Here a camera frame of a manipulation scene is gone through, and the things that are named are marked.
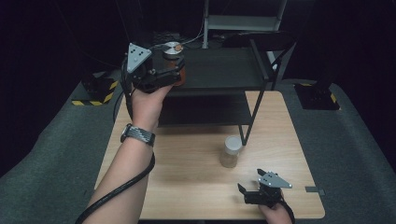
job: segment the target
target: human hand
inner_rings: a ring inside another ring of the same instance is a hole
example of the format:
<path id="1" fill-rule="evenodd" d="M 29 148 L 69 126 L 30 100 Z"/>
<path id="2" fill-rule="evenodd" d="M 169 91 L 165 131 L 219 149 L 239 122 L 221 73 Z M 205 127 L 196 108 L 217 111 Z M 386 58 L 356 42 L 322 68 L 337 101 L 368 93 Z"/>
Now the human hand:
<path id="1" fill-rule="evenodd" d="M 272 208 L 267 205 L 259 205 L 259 209 L 264 214 L 268 224 L 291 224 L 288 211 L 280 203 L 275 204 Z"/>
<path id="2" fill-rule="evenodd" d="M 153 133 L 158 126 L 163 99 L 171 89 L 172 85 L 159 88 L 153 93 L 134 90 L 131 96 L 134 126 Z"/>

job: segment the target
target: wooden table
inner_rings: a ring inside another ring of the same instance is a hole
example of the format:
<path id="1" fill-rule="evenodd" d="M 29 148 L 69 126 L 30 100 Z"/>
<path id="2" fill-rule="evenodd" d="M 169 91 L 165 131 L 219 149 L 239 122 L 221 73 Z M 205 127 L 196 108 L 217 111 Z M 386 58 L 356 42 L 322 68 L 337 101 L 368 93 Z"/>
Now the wooden table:
<path id="1" fill-rule="evenodd" d="M 247 92 L 254 106 L 256 92 Z M 103 178 L 118 147 L 120 133 L 130 122 L 122 102 L 96 186 Z M 253 125 L 250 140 L 235 168 L 224 168 L 219 154 L 236 126 L 159 128 L 154 152 L 156 166 L 149 175 L 141 219 L 263 219 L 257 205 L 245 204 L 237 183 L 257 190 L 257 168 L 273 171 L 293 185 L 283 189 L 296 218 L 322 218 L 323 205 L 314 187 L 304 153 L 282 94 L 267 91 Z"/>

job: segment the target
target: human arm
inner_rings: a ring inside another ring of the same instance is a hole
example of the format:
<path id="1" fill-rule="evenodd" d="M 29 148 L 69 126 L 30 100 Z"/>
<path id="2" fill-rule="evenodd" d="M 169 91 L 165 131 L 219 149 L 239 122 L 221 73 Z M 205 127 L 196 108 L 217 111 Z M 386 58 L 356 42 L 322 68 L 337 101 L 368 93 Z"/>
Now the human arm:
<path id="1" fill-rule="evenodd" d="M 172 87 L 163 87 L 151 94 L 135 90 L 132 94 L 134 126 L 155 133 L 163 98 Z M 120 145 L 104 178 L 89 202 L 95 203 L 113 189 L 140 174 L 149 165 L 152 147 L 128 137 Z M 148 185 L 148 177 L 131 186 L 91 214 L 84 223 L 137 223 Z"/>
<path id="2" fill-rule="evenodd" d="M 272 208 L 267 205 L 259 205 L 268 224 L 291 224 L 288 211 L 281 203 L 276 203 Z"/>

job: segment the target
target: jar lid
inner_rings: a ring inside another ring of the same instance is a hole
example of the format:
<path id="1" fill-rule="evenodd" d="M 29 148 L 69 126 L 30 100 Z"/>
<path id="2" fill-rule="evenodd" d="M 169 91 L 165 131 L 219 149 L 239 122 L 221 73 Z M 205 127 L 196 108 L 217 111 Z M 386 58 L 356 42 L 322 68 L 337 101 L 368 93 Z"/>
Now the jar lid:
<path id="1" fill-rule="evenodd" d="M 228 136 L 225 139 L 225 150 L 230 155 L 236 155 L 242 147 L 241 137 Z"/>

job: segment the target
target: gray carpet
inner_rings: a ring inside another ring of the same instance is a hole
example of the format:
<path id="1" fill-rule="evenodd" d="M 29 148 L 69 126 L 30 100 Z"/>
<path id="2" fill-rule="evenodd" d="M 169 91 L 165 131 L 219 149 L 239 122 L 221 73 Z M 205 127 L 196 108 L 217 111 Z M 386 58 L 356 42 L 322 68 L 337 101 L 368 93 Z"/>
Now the gray carpet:
<path id="1" fill-rule="evenodd" d="M 326 211 L 323 219 L 297 223 L 396 223 L 396 175 L 347 96 L 333 85 L 342 110 L 303 110 L 291 83 L 276 88 L 283 93 L 314 180 L 325 191 Z M 74 223 L 92 195 L 120 85 L 115 94 L 108 105 L 65 102 L 32 152 L 0 179 L 0 223 Z"/>

